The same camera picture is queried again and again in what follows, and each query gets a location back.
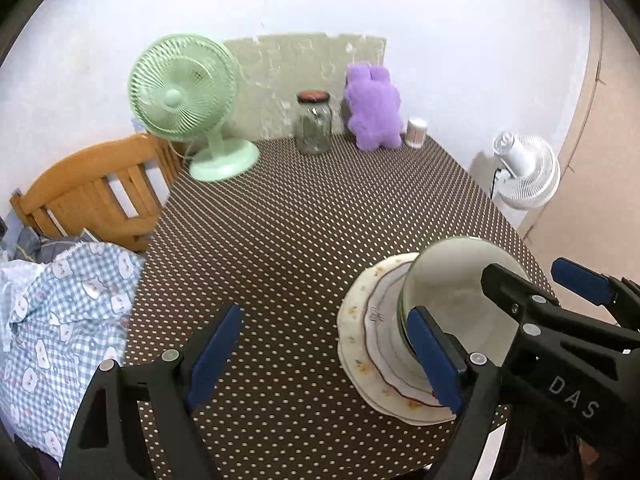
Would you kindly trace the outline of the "large yellow flower plate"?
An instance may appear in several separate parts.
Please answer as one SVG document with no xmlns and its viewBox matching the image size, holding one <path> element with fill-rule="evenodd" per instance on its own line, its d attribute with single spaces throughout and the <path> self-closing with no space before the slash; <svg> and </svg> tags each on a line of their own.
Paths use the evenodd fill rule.
<svg viewBox="0 0 640 480">
<path fill-rule="evenodd" d="M 438 425 L 454 420 L 449 408 L 431 408 L 411 401 L 386 386 L 366 349 L 363 318 L 366 303 L 373 289 L 374 272 L 384 273 L 396 266 L 396 261 L 413 260 L 415 252 L 393 255 L 362 271 L 350 286 L 337 313 L 337 353 L 341 366 L 364 402 L 383 415 L 395 417 L 411 426 Z"/>
</svg>

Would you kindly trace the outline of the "red pattern white plate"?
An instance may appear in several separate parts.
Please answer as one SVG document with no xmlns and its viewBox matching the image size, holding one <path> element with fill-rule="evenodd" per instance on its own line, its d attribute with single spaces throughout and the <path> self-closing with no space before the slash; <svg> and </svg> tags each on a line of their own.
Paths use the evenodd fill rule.
<svg viewBox="0 0 640 480">
<path fill-rule="evenodd" d="M 397 307 L 409 268 L 410 261 L 396 261 L 396 266 L 384 273 L 374 272 L 373 289 L 363 318 L 366 349 L 386 386 L 408 400 L 442 408 L 423 368 L 401 335 Z"/>
</svg>

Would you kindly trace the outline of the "orange wooden chair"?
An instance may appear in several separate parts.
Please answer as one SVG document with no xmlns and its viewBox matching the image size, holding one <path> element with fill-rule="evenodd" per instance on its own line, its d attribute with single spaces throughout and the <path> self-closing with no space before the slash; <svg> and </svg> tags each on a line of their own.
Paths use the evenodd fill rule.
<svg viewBox="0 0 640 480">
<path fill-rule="evenodd" d="M 181 170 L 169 142 L 146 133 L 90 146 L 45 171 L 11 206 L 37 233 L 51 238 L 88 230 L 133 252 L 148 249 L 163 206 L 145 173 L 155 162 L 165 184 Z"/>
</svg>

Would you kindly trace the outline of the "glass jar with dark lid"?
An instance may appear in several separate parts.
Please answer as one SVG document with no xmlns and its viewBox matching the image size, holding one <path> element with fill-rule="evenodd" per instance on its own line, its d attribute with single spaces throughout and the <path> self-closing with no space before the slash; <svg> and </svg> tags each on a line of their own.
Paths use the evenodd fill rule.
<svg viewBox="0 0 640 480">
<path fill-rule="evenodd" d="M 294 139 L 305 155 L 320 155 L 332 146 L 333 112 L 328 92 L 304 90 L 297 95 L 298 115 Z"/>
</svg>

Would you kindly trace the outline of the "purple plush toy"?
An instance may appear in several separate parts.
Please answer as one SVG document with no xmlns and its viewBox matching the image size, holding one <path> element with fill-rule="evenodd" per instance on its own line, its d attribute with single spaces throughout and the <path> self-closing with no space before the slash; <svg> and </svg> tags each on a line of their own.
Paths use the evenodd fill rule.
<svg viewBox="0 0 640 480">
<path fill-rule="evenodd" d="M 349 109 L 347 128 L 354 135 L 357 148 L 368 152 L 401 147 L 401 99 L 385 66 L 347 66 L 344 100 Z"/>
</svg>

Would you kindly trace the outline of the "grey ceramic bowl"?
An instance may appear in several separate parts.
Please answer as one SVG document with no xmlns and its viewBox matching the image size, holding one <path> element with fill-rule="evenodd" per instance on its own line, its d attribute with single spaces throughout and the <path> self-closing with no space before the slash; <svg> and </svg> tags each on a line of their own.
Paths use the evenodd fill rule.
<svg viewBox="0 0 640 480">
<path fill-rule="evenodd" d="M 488 240 L 455 236 L 428 245 L 411 263 L 401 287 L 397 316 L 402 336 L 408 336 L 410 310 L 423 306 L 467 352 L 483 353 L 501 365 L 515 336 L 516 322 L 484 295 L 480 280 L 486 266 L 493 263 L 529 279 L 518 260 Z"/>
</svg>

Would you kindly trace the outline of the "blue checkered cloth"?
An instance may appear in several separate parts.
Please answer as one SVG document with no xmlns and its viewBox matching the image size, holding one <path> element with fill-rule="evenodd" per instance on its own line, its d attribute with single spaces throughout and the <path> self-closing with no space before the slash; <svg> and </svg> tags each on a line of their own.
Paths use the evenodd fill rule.
<svg viewBox="0 0 640 480">
<path fill-rule="evenodd" d="M 32 448 L 62 460 L 94 372 L 122 362 L 141 256 L 80 242 L 49 263 L 1 266 L 1 413 Z"/>
</svg>

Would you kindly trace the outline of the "brown polka dot tablecloth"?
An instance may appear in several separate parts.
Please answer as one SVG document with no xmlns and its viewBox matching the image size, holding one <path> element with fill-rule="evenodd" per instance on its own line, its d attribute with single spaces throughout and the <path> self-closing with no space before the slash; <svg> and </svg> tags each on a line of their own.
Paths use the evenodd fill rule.
<svg viewBox="0 0 640 480">
<path fill-rule="evenodd" d="M 431 463 L 451 424 L 413 427 L 364 402 L 336 355 L 338 308 L 356 277 L 433 240 L 491 240 L 539 286 L 521 237 L 436 142 L 321 156 L 290 140 L 217 183 L 180 174 L 134 296 L 130 364 L 182 346 L 228 301 L 243 330 L 194 422 L 227 479 L 391 479 Z"/>
</svg>

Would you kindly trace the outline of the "green desk fan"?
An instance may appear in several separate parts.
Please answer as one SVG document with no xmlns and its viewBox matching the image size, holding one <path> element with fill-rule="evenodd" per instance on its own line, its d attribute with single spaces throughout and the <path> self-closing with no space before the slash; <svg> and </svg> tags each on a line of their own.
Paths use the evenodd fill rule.
<svg viewBox="0 0 640 480">
<path fill-rule="evenodd" d="M 252 168 L 258 147 L 226 139 L 222 129 L 240 90 L 240 66 L 222 44 L 198 35 L 170 35 L 151 44 L 132 66 L 128 99 L 134 116 L 166 141 L 206 140 L 192 156 L 190 176 L 227 180 Z"/>
</svg>

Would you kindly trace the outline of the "grey dark cloth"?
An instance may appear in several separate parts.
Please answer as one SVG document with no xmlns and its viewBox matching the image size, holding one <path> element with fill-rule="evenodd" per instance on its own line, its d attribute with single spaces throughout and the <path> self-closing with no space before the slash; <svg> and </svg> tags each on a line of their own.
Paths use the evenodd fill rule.
<svg viewBox="0 0 640 480">
<path fill-rule="evenodd" d="M 83 241 L 81 236 L 47 237 L 28 226 L 18 232 L 6 233 L 1 241 L 1 252 L 9 260 L 50 263 L 57 255 Z"/>
</svg>

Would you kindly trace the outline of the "green elephant pattern cloth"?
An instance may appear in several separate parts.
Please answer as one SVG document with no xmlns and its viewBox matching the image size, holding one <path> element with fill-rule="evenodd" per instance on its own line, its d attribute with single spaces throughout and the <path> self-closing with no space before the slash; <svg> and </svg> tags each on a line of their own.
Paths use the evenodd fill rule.
<svg viewBox="0 0 640 480">
<path fill-rule="evenodd" d="M 261 141 L 293 135 L 297 95 L 306 90 L 329 93 L 332 132 L 341 134 L 347 66 L 381 65 L 386 39 L 284 34 L 227 40 L 224 45 L 240 66 L 239 94 L 234 112 L 224 124 L 224 135 Z"/>
</svg>

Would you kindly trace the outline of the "white clip fan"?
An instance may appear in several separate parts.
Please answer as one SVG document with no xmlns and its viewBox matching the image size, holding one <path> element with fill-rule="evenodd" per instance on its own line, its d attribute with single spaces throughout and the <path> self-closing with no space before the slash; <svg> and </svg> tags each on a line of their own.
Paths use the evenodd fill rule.
<svg viewBox="0 0 640 480">
<path fill-rule="evenodd" d="M 561 180 L 559 159 L 540 136 L 505 131 L 492 144 L 500 166 L 496 175 L 500 200 L 516 210 L 531 210 L 552 199 Z"/>
</svg>

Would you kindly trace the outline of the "toothpick container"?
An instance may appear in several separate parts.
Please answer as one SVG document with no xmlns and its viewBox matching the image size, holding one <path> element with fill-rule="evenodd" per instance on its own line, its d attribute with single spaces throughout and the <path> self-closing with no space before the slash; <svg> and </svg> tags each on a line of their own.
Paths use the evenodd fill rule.
<svg viewBox="0 0 640 480">
<path fill-rule="evenodd" d="M 428 123 L 420 117 L 410 117 L 407 122 L 405 144 L 409 148 L 422 148 L 427 137 Z"/>
</svg>

